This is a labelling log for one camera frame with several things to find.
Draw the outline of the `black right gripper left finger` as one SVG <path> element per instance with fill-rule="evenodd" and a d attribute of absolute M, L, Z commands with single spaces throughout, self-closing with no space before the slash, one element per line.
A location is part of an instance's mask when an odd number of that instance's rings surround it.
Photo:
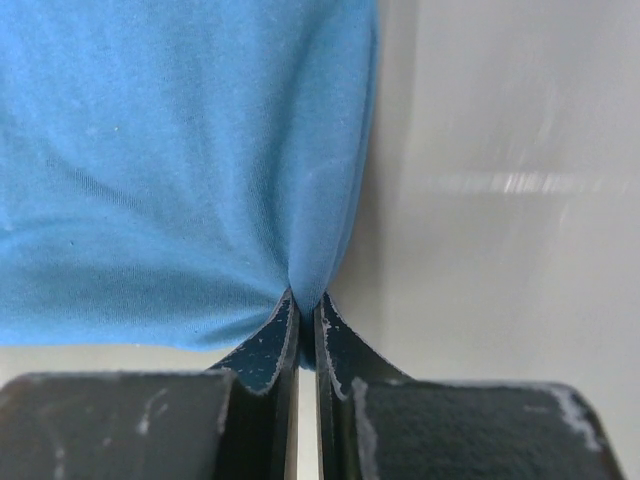
<path fill-rule="evenodd" d="M 293 479 L 300 312 L 291 293 L 202 371 L 36 372 L 1 391 L 5 479 Z"/>

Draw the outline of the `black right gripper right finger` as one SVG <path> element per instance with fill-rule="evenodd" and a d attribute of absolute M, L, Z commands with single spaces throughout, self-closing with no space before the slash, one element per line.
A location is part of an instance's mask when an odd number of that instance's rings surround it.
<path fill-rule="evenodd" d="M 419 381 L 329 296 L 314 311 L 325 479 L 619 479 L 599 418 L 560 383 Z"/>

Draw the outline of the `blue t shirt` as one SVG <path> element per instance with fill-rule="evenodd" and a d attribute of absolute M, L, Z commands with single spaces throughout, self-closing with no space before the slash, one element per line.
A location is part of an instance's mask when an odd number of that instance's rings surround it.
<path fill-rule="evenodd" d="M 243 341 L 351 236 L 373 1 L 5 1 L 1 342 Z"/>

